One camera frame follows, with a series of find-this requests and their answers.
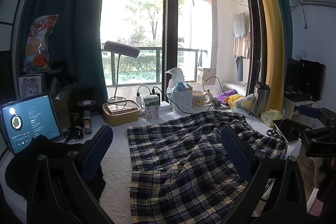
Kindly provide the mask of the yellow curtain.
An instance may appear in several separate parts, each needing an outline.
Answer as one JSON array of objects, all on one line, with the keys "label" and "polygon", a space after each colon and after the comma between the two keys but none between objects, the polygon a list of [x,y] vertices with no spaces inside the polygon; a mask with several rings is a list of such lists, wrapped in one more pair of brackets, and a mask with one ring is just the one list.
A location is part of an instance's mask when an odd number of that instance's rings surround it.
[{"label": "yellow curtain", "polygon": [[278,0],[262,0],[265,14],[267,66],[270,87],[267,109],[282,110],[284,97],[284,31]]}]

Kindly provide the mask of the green white milk carton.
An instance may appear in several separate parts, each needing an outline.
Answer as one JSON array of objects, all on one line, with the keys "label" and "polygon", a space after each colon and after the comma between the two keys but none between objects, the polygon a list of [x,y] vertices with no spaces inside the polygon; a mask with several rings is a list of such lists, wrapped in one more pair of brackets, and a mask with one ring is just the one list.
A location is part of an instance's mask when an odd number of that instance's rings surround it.
[{"label": "green white milk carton", "polygon": [[145,119],[154,120],[159,119],[160,99],[157,95],[148,95],[143,98],[143,105],[145,109]]}]

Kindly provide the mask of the blue plaid pants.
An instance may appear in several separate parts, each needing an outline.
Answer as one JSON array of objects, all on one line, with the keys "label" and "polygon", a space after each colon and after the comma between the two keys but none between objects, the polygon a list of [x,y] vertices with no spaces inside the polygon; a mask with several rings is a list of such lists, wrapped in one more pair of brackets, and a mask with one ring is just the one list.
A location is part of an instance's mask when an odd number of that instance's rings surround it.
[{"label": "blue plaid pants", "polygon": [[244,116],[199,112],[127,129],[134,223],[219,223],[247,186],[222,143],[232,128],[254,151],[284,159],[287,145],[248,125]]}]

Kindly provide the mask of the teal curtain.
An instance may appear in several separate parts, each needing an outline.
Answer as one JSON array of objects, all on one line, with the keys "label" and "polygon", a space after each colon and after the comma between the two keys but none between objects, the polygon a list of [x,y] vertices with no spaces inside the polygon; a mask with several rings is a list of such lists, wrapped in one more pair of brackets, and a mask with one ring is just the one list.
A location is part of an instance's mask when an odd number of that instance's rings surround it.
[{"label": "teal curtain", "polygon": [[22,0],[15,15],[12,68],[15,86],[23,73],[25,43],[31,23],[43,15],[57,14],[49,40],[51,62],[63,61],[81,88],[93,88],[106,99],[107,89],[101,57],[100,20],[102,0]]}]

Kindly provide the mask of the black spray can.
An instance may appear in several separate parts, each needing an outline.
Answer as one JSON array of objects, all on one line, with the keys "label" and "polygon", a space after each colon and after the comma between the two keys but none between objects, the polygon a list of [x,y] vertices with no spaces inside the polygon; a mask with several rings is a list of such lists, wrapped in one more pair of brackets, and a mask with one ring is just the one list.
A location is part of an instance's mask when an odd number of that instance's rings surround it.
[{"label": "black spray can", "polygon": [[91,112],[89,110],[84,111],[84,118],[83,118],[83,131],[85,134],[92,133],[92,122],[91,122]]}]

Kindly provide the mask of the black open case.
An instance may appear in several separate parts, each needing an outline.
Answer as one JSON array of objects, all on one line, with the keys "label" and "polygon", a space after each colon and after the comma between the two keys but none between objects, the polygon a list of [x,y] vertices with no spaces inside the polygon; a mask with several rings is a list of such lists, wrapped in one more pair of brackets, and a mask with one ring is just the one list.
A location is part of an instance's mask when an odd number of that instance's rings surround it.
[{"label": "black open case", "polygon": [[284,97],[293,102],[319,101],[325,83],[326,66],[322,63],[290,59],[286,70]]}]

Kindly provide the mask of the hanging laundry clothes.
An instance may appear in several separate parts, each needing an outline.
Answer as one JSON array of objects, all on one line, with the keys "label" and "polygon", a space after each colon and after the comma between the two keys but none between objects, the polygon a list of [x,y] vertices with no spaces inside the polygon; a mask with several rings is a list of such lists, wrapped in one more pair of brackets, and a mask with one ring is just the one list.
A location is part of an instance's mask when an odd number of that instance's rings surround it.
[{"label": "hanging laundry clothes", "polygon": [[237,81],[244,79],[243,60],[250,58],[251,26],[249,13],[244,11],[232,15],[232,35],[234,37],[233,58],[236,61]]}]

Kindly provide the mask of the yellow tissue pack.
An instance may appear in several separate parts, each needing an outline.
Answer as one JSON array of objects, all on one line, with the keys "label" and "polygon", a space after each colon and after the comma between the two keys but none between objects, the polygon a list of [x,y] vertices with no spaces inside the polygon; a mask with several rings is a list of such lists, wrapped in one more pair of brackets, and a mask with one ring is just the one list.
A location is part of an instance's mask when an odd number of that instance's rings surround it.
[{"label": "yellow tissue pack", "polygon": [[273,128],[274,121],[282,120],[282,114],[278,110],[269,109],[261,113],[260,119],[270,128]]}]

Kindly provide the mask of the black folded garment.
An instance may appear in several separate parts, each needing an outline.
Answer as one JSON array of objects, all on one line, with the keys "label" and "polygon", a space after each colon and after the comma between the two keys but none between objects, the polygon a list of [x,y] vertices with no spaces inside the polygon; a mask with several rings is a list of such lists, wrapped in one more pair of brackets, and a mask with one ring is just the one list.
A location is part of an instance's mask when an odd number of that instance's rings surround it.
[{"label": "black folded garment", "polygon": [[[9,162],[5,171],[5,180],[8,187],[22,196],[28,203],[31,198],[34,177],[37,173],[36,157],[41,153],[51,155],[58,149],[64,150],[65,145],[67,144],[51,142],[43,136],[33,139],[27,148],[18,153],[11,162]],[[78,149],[83,144],[77,143],[70,145]],[[98,169],[94,178],[88,180],[87,185],[97,200],[99,200],[105,186],[101,167]]]}]

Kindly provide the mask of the steel thermos tumbler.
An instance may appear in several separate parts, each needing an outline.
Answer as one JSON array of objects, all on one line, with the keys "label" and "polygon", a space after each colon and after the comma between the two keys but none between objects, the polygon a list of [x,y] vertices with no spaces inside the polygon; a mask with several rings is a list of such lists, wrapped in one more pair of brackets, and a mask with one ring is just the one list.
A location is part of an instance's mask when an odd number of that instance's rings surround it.
[{"label": "steel thermos tumbler", "polygon": [[253,106],[252,114],[255,117],[260,117],[261,113],[265,111],[268,98],[270,94],[270,87],[267,84],[257,82],[253,92]]}]

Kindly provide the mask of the white perforated plastic basket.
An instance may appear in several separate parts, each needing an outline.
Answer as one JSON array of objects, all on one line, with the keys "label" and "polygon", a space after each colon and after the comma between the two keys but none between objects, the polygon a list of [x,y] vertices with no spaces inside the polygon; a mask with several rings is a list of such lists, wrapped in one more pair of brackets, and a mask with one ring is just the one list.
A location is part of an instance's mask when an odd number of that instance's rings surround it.
[{"label": "white perforated plastic basket", "polygon": [[193,109],[193,91],[174,91],[169,93],[168,100],[170,108],[175,113],[190,113]]}]

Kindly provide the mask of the white yellow wipes packet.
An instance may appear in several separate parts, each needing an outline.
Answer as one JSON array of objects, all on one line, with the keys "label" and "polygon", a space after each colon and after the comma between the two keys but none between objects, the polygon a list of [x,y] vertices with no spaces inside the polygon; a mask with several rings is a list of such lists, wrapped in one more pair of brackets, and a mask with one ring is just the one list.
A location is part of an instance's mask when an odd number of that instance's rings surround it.
[{"label": "white yellow wipes packet", "polygon": [[246,97],[240,97],[232,103],[231,111],[249,118],[252,116],[253,101],[253,94]]}]

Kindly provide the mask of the white plastic bag in basket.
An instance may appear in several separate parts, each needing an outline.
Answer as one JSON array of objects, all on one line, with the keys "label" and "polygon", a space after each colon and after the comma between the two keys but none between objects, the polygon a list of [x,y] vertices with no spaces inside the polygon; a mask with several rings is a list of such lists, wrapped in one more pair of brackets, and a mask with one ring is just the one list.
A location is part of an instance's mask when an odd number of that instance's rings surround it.
[{"label": "white plastic bag in basket", "polygon": [[171,75],[166,89],[167,94],[172,93],[178,82],[184,82],[185,78],[181,68],[172,68],[165,72],[166,75]]}]

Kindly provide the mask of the white bear printed box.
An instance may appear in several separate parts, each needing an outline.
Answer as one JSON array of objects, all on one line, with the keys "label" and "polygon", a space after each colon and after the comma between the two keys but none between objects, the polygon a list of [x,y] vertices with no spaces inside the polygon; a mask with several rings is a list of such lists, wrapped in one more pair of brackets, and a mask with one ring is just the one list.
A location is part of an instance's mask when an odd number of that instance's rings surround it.
[{"label": "white bear printed box", "polygon": [[45,90],[43,73],[33,73],[19,77],[20,98],[28,98],[42,94]]}]

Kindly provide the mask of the purple cloth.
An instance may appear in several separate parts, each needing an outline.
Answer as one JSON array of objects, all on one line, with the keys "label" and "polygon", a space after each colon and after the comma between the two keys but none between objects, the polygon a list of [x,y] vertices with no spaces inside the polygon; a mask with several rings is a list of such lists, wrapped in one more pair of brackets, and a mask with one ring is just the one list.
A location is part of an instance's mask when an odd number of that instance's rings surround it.
[{"label": "purple cloth", "polygon": [[228,103],[225,102],[225,99],[231,95],[237,94],[237,91],[234,89],[227,90],[224,93],[216,95],[215,98],[221,102],[221,104],[228,106]]}]

